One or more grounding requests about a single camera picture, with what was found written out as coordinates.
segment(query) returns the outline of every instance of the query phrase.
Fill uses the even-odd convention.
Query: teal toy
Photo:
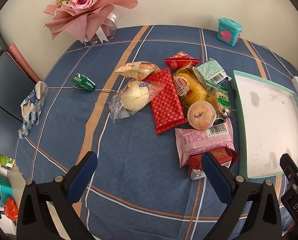
[[[221,18],[219,20],[218,40],[234,47],[240,38],[241,31],[241,24],[228,18]]]

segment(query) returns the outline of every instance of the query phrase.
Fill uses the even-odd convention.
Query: barcode
[[[206,130],[208,137],[215,136],[218,134],[228,133],[228,129],[225,123],[215,125],[213,127],[210,127]]]
[[[214,84],[217,84],[220,81],[222,81],[224,78],[225,77],[222,75],[222,73],[219,73],[219,74],[215,75],[213,78],[211,78],[209,81],[214,83]]]

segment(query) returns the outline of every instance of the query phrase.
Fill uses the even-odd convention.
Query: small red box
[[[217,161],[228,169],[237,162],[240,156],[236,151],[225,146],[210,151]],[[200,179],[205,176],[201,166],[201,156],[203,153],[192,155],[188,160],[188,172],[190,179]]]

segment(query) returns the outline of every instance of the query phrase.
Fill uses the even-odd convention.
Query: white wall
[[[243,26],[242,38],[265,45],[298,70],[298,12],[289,0],[138,0],[133,10],[118,8],[118,27],[186,25],[217,30],[218,19]],[[52,0],[9,0],[0,12],[0,29],[15,42],[33,70],[44,78],[74,39],[62,33],[51,41],[43,14]]]

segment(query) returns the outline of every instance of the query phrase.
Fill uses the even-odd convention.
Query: red snack package
[[[228,169],[237,162],[240,156],[236,151],[231,150],[225,146],[216,148],[210,151],[217,161]],[[204,153],[198,155],[192,155],[188,160],[188,172],[190,179],[200,179],[205,176],[201,165],[201,156]]]
[[[188,119],[184,117],[169,68],[165,68],[164,70],[147,77],[145,81],[155,81],[165,84],[164,89],[150,101],[154,121],[156,123],[157,135],[178,124],[188,122]]]
[[[7,198],[5,203],[4,213],[11,221],[16,221],[18,218],[18,208],[12,198]]]
[[[177,71],[179,68],[184,67],[185,65],[188,64],[189,61],[192,61],[193,66],[198,64],[201,60],[198,58],[193,58],[187,53],[180,51],[176,55],[170,57],[170,58],[165,58],[164,59],[165,63],[167,63],[174,71]]]

